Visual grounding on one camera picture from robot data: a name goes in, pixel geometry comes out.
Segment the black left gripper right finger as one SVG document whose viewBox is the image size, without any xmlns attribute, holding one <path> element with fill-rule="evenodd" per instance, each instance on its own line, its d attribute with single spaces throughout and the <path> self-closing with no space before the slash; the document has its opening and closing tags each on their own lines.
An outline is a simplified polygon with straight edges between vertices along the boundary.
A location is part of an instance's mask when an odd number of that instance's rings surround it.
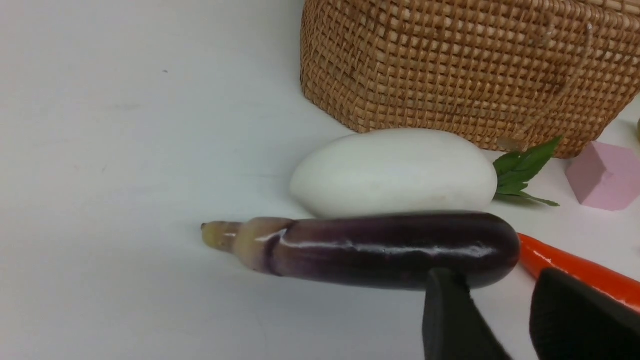
<svg viewBox="0 0 640 360">
<path fill-rule="evenodd" d="M 540 360 L 637 360 L 639 314 L 555 268 L 535 283 L 529 333 Z"/>
</svg>

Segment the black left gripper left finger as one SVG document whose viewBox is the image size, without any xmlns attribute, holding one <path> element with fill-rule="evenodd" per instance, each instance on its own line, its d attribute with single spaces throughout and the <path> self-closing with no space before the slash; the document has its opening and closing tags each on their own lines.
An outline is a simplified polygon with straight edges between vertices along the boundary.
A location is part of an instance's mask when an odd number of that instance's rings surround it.
<svg viewBox="0 0 640 360">
<path fill-rule="evenodd" d="M 426 280 L 422 319 L 426 360 L 510 360 L 476 307 L 466 278 L 446 268 Z"/>
</svg>

